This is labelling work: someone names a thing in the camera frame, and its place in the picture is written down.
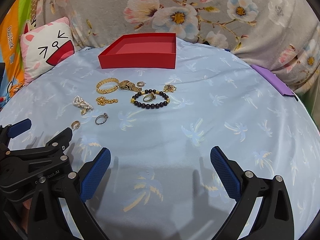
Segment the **open red box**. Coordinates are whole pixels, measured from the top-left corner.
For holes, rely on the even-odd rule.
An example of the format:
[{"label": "open red box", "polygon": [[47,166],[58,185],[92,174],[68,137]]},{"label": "open red box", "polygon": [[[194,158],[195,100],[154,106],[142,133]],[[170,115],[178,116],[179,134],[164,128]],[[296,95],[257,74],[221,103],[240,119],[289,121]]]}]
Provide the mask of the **open red box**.
[{"label": "open red box", "polygon": [[175,33],[123,35],[98,56],[101,68],[175,68]]}]

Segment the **purple notebook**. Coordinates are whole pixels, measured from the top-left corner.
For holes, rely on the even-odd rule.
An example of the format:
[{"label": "purple notebook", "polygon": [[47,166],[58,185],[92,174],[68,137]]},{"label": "purple notebook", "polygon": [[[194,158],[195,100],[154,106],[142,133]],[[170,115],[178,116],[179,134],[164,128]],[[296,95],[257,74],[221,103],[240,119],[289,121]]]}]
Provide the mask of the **purple notebook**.
[{"label": "purple notebook", "polygon": [[277,78],[270,70],[256,65],[251,66],[261,76],[263,76],[282,96],[296,97],[292,90]]}]

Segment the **jewelry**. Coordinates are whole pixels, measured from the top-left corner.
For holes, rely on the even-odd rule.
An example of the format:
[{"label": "jewelry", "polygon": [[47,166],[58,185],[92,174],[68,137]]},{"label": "jewelry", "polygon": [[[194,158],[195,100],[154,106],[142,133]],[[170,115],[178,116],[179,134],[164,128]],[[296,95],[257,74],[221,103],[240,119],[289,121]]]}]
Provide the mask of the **jewelry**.
[{"label": "jewelry", "polygon": [[[97,122],[98,119],[100,119],[100,118],[104,118],[104,120],[103,120],[102,122]],[[107,113],[103,113],[102,115],[99,115],[99,116],[96,118],[95,123],[96,123],[97,125],[103,124],[103,123],[106,122],[107,119],[108,119]]]},{"label": "jewelry", "polygon": [[176,90],[177,90],[177,88],[174,85],[165,85],[163,88],[163,91],[166,93],[168,93],[168,92],[173,93]]},{"label": "jewelry", "polygon": [[73,100],[73,105],[76,107],[82,108],[81,110],[82,115],[84,115],[89,109],[93,110],[92,105],[84,101],[80,96],[75,97],[75,99]]},{"label": "jewelry", "polygon": [[[151,105],[149,105],[149,104],[145,104],[145,103],[140,103],[140,102],[138,102],[136,99],[139,97],[139,96],[141,96],[141,95],[145,95],[145,94],[152,94],[152,93],[154,93],[154,94],[157,94],[157,95],[161,95],[164,99],[165,99],[165,101],[163,101],[163,102],[161,102],[161,103],[159,103],[159,104],[151,104]],[[137,106],[137,107],[141,107],[141,108],[146,108],[146,109],[154,109],[154,108],[160,108],[160,107],[164,107],[164,106],[167,106],[168,105],[168,103],[170,103],[170,98],[169,98],[169,96],[166,94],[166,93],[164,93],[164,92],[162,92],[162,91],[157,91],[157,90],[152,90],[152,89],[149,89],[149,90],[144,90],[144,91],[142,91],[142,92],[138,92],[137,94],[135,94],[134,96],[132,96],[132,98],[131,98],[131,103],[132,104],[134,104],[135,106]]]},{"label": "jewelry", "polygon": [[136,85],[129,80],[124,80],[119,84],[119,87],[125,90],[130,90],[133,92],[141,92],[142,88],[137,88]]},{"label": "jewelry", "polygon": [[151,102],[155,99],[156,99],[156,95],[154,94],[154,92],[152,92],[151,94],[148,94],[143,98],[143,102]]},{"label": "jewelry", "polygon": [[105,104],[117,103],[118,99],[106,99],[105,97],[98,97],[96,101],[98,105],[104,106]]},{"label": "jewelry", "polygon": [[144,87],[144,85],[145,85],[145,82],[143,82],[143,81],[139,81],[139,82],[137,83],[137,86],[138,86],[138,87]]},{"label": "jewelry", "polygon": [[99,94],[109,94],[109,93],[116,91],[118,89],[118,86],[114,86],[114,87],[111,87],[108,89],[99,89],[99,87],[101,87],[103,84],[108,83],[108,82],[116,82],[119,85],[119,80],[116,78],[106,78],[104,80],[101,80],[96,86],[97,92]]},{"label": "jewelry", "polygon": [[71,124],[71,128],[73,129],[73,131],[77,130],[80,127],[80,122],[79,121],[74,121]]}]

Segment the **white and pink pillow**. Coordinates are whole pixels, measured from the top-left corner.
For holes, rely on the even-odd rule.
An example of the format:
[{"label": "white and pink pillow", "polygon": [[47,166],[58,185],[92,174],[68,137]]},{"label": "white and pink pillow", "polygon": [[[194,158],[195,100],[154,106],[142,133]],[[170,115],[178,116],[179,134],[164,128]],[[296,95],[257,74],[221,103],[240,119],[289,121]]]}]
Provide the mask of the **white and pink pillow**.
[{"label": "white and pink pillow", "polygon": [[25,85],[75,53],[70,22],[63,17],[20,37]]}]

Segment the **textured blue pad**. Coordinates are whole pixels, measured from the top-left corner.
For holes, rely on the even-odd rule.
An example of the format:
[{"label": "textured blue pad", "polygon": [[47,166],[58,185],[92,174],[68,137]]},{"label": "textured blue pad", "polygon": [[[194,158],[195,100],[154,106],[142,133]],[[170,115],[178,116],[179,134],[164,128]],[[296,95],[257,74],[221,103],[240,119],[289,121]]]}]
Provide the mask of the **textured blue pad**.
[{"label": "textured blue pad", "polygon": [[21,122],[17,122],[16,124],[10,126],[8,129],[7,136],[9,138],[15,138],[18,135],[24,133],[25,131],[28,131],[31,128],[31,120],[25,119]]},{"label": "textured blue pad", "polygon": [[226,189],[229,198],[233,198],[238,202],[241,197],[240,182],[231,170],[229,164],[215,147],[211,150],[210,160],[224,188]]},{"label": "textured blue pad", "polygon": [[108,149],[106,149],[82,181],[80,198],[83,203],[87,199],[93,197],[93,194],[102,180],[104,173],[109,167],[110,162],[111,153]]}]

